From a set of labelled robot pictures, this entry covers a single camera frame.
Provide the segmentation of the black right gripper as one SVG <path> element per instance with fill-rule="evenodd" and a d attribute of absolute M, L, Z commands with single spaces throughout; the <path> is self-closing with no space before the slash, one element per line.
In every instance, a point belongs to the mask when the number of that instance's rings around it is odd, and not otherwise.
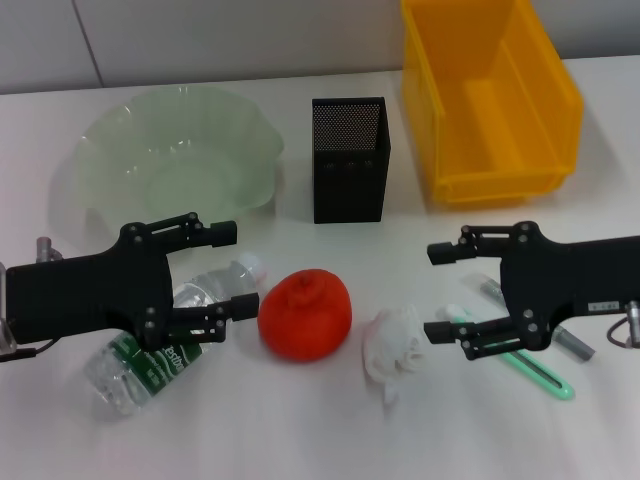
<path fill-rule="evenodd" d="M 425 322 L 432 344 L 459 342 L 472 361 L 521 349 L 544 350 L 562 322 L 625 314 L 640 301 L 640 236 L 558 243 L 534 222 L 464 225 L 456 243 L 427 247 L 432 265 L 501 258 L 500 283 L 510 318 Z"/>

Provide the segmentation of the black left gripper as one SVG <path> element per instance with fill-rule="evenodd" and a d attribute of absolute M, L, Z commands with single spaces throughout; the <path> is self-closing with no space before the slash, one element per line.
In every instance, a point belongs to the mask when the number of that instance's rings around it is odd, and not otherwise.
<path fill-rule="evenodd" d="M 206 226 L 196 212 L 122 227 L 108 250 L 7 270 L 7 332 L 16 345 L 118 329 L 146 350 L 223 343 L 227 323 L 256 318 L 250 293 L 173 308 L 169 249 L 235 245 L 235 221 Z"/>

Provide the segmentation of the white paper ball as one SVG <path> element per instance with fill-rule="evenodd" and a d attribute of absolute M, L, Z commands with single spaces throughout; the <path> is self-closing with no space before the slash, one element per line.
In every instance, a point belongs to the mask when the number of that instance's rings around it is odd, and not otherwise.
<path fill-rule="evenodd" d="M 426 346 L 423 321 L 413 305 L 382 309 L 364 328 L 364 372 L 380 387 L 385 406 L 396 402 L 405 374 L 424 368 Z"/>

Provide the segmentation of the red orange fruit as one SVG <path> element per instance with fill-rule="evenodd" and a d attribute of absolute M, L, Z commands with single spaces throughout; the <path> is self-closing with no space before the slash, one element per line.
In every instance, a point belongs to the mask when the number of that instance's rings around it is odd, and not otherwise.
<path fill-rule="evenodd" d="M 323 269 L 295 272 L 273 287 L 257 317 L 263 343 L 294 362 L 313 362 L 334 353 L 352 327 L 347 287 Z"/>

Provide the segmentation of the clear green-label water bottle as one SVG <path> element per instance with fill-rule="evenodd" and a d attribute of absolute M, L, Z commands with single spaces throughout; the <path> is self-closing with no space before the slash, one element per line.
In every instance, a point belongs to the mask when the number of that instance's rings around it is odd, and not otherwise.
<path fill-rule="evenodd" d="M 254 254 L 244 253 L 229 266 L 203 273 L 174 290 L 179 308 L 204 307 L 233 296 L 266 291 L 267 271 Z M 88 361 L 85 375 L 118 414 L 137 413 L 171 381 L 195 363 L 209 344 L 169 346 L 144 352 L 134 337 L 118 334 Z"/>

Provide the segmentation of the black mesh pen holder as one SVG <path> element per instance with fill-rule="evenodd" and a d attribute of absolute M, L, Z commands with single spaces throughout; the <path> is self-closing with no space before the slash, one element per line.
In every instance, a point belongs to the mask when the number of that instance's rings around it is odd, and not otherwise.
<path fill-rule="evenodd" d="M 391 153 L 385 99 L 314 99 L 312 153 L 314 222 L 379 222 Z"/>

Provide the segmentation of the green utility knife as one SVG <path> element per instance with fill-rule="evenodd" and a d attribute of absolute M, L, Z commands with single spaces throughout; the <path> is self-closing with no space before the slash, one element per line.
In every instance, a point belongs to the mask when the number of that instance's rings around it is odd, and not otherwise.
<path fill-rule="evenodd" d="M 453 323 L 481 322 L 481 319 L 471 311 L 456 304 L 449 304 L 441 308 L 437 313 L 437 318 Z M 563 401 L 575 398 L 575 390 L 566 380 L 524 350 L 503 353 L 498 358 L 502 363 L 517 371 L 519 375 L 536 384 L 554 398 Z"/>

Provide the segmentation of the green glass fruit plate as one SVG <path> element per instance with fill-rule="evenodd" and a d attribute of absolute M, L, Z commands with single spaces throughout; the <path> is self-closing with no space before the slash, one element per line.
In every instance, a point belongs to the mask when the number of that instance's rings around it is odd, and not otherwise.
<path fill-rule="evenodd" d="M 284 140 L 260 106 L 211 85 L 152 88 L 97 118 L 72 154 L 79 206 L 115 236 L 195 212 L 205 224 L 268 204 Z"/>

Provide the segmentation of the grey marker pen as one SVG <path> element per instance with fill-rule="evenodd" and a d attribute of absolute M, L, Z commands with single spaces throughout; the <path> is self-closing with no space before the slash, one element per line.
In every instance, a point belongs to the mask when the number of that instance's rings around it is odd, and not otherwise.
<path fill-rule="evenodd" d="M 501 286 L 496 280 L 485 274 L 471 273 L 463 277 L 462 283 L 507 312 Z M 554 329 L 552 340 L 582 362 L 590 361 L 596 353 L 591 346 L 561 326 Z"/>

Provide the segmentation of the yellow plastic bin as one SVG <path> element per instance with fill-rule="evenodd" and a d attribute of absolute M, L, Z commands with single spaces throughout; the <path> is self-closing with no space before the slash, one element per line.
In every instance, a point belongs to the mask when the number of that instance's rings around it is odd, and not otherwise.
<path fill-rule="evenodd" d="M 402 93 L 429 199 L 514 203 L 577 163 L 582 96 L 530 0 L 401 0 Z"/>

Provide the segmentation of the left wrist silver plug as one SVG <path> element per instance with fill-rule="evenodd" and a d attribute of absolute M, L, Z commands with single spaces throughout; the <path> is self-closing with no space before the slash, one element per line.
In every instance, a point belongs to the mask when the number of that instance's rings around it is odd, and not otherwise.
<path fill-rule="evenodd" d="M 62 259 L 62 255 L 52 246 L 52 240 L 49 237 L 39 237 L 36 240 L 36 262 L 45 263 L 58 261 Z"/>

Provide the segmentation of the wrist silver plug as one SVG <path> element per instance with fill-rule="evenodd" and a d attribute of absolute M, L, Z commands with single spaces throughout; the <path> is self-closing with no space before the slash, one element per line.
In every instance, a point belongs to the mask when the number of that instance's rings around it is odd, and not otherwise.
<path fill-rule="evenodd" d="M 52 240 L 49 237 L 39 237 L 36 240 L 36 262 L 45 263 L 58 261 L 62 259 L 62 255 L 52 246 Z"/>
<path fill-rule="evenodd" d="M 640 349 L 640 301 L 633 300 L 626 305 L 626 316 L 629 324 L 629 345 Z"/>

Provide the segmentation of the right wrist silver plug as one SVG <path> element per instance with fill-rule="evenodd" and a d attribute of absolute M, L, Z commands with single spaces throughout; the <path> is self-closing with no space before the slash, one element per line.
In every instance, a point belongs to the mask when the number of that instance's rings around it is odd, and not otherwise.
<path fill-rule="evenodd" d="M 640 349 L 640 301 L 633 300 L 626 305 L 626 316 L 629 324 L 629 345 Z"/>

